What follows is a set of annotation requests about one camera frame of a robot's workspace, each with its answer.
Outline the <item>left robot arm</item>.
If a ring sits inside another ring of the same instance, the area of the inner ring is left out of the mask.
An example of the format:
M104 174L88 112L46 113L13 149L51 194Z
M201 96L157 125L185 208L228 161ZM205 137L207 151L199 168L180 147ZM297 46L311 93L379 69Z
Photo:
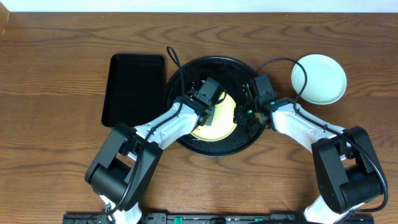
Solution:
M219 98L178 97L158 118L133 128L116 125L89 166L85 181L105 203L92 223L138 223L139 201L154 175L163 151L178 138L203 126Z

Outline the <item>yellow plate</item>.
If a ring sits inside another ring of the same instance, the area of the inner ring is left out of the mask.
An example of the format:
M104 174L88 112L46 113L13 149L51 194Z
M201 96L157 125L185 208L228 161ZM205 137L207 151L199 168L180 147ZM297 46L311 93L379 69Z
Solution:
M199 140L214 142L229 136L237 127L233 123L235 101L226 93L222 93L221 103L215 105L211 125L198 126L191 132L191 135Z

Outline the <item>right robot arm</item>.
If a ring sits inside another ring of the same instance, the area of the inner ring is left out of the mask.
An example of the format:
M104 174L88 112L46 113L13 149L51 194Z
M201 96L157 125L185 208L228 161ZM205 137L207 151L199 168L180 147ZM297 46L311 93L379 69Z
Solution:
M387 180L363 128L327 123L291 98L263 105L252 100L234 109L234 122L285 134L312 153L320 196L304 210L306 221L342 223L387 205Z

